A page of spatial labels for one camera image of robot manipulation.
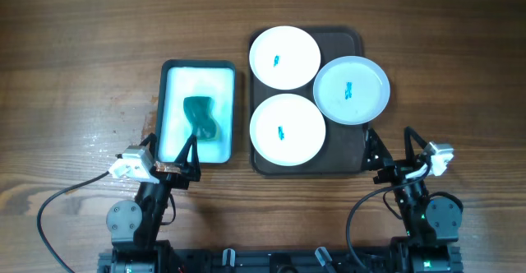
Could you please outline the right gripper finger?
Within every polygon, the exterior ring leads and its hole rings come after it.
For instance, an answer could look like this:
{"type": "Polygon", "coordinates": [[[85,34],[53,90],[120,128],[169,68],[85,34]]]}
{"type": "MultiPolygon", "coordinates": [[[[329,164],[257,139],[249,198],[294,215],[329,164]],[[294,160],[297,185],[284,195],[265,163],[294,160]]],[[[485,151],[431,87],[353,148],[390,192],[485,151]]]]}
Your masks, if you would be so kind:
{"type": "Polygon", "coordinates": [[[423,150],[427,147],[427,141],[425,141],[412,127],[406,127],[404,129],[404,153],[407,161],[415,161],[418,157],[414,152],[414,141],[423,150]]]}
{"type": "Polygon", "coordinates": [[[393,165],[393,158],[373,128],[367,130],[361,170],[373,171],[393,165]]]}

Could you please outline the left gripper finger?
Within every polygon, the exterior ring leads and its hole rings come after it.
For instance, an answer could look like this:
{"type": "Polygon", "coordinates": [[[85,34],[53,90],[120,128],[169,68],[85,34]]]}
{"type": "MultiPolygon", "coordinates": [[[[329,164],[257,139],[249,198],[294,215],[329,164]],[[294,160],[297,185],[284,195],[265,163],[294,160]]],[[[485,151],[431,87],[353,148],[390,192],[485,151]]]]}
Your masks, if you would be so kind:
{"type": "Polygon", "coordinates": [[[179,167],[181,173],[199,173],[201,166],[197,154],[197,138],[191,134],[174,163],[179,167]]]}
{"type": "Polygon", "coordinates": [[[152,132],[140,143],[141,161],[155,162],[157,136],[152,132]]]}

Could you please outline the green sponge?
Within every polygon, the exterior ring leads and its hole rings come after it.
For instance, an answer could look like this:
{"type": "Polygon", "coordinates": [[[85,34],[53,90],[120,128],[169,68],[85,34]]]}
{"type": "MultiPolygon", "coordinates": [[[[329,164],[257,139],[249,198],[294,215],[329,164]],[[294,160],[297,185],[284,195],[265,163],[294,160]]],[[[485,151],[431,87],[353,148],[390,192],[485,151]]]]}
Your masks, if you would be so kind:
{"type": "Polygon", "coordinates": [[[219,138],[219,124],[212,114],[213,105],[214,100],[209,96],[190,96],[183,101],[184,114],[198,141],[215,141],[219,138]]]}

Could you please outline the white plate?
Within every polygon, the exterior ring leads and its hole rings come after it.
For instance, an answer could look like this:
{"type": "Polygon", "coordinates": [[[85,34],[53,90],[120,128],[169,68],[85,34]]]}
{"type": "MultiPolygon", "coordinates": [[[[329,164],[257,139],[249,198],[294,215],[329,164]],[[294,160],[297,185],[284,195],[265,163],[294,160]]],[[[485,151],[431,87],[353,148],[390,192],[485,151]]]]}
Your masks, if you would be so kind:
{"type": "Polygon", "coordinates": [[[256,37],[249,51],[251,71],[263,84],[276,90],[306,85],[321,65],[321,51],[305,30],[282,25],[256,37]]]}
{"type": "Polygon", "coordinates": [[[279,166],[311,160],[325,142],[321,111],[295,94],[274,95],[257,106],[249,126],[251,143],[264,159],[279,166]]]}
{"type": "Polygon", "coordinates": [[[317,73],[313,97],[318,109],[343,125],[370,122],[390,100],[390,82],[384,70],[370,59],[343,56],[317,73]]]}

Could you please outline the white plate bottom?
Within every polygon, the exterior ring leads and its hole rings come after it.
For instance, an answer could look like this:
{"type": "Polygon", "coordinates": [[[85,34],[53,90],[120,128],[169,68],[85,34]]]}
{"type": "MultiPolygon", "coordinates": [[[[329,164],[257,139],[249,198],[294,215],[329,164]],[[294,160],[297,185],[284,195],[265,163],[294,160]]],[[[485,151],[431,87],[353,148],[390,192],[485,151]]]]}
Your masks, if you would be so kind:
{"type": "Polygon", "coordinates": [[[279,166],[311,160],[325,142],[321,111],[295,94],[274,95],[257,106],[249,126],[251,143],[264,159],[279,166]]]}

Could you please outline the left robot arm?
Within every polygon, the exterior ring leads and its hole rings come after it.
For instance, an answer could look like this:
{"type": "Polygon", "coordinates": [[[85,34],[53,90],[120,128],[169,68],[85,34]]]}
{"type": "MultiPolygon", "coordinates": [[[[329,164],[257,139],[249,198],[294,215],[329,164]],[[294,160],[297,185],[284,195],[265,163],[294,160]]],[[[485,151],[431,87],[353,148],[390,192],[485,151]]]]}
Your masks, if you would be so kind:
{"type": "Polygon", "coordinates": [[[157,235],[168,204],[173,204],[171,191],[187,189],[201,179],[197,155],[197,138],[191,134],[174,163],[176,170],[162,174],[155,166],[157,136],[151,133],[138,146],[129,146],[118,155],[109,172],[140,183],[134,200],[114,204],[106,217],[111,233],[112,252],[101,254],[98,272],[184,272],[184,261],[168,240],[157,235]]]}

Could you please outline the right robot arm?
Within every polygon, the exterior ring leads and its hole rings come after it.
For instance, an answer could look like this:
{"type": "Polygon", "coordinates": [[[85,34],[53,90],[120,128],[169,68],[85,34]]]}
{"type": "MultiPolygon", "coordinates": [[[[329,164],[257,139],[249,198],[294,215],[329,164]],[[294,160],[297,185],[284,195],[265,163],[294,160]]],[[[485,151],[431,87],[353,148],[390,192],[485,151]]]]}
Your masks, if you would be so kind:
{"type": "Polygon", "coordinates": [[[394,195],[397,219],[406,235],[390,241],[385,260],[369,257],[368,267],[386,272],[460,272],[463,270],[459,240],[464,205],[448,192],[429,192],[424,182],[440,177],[454,158],[454,148],[447,143],[425,141],[414,129],[404,129],[404,158],[394,160],[377,133],[369,129],[365,138],[362,166],[375,170],[375,184],[384,187],[375,194],[394,195]]]}

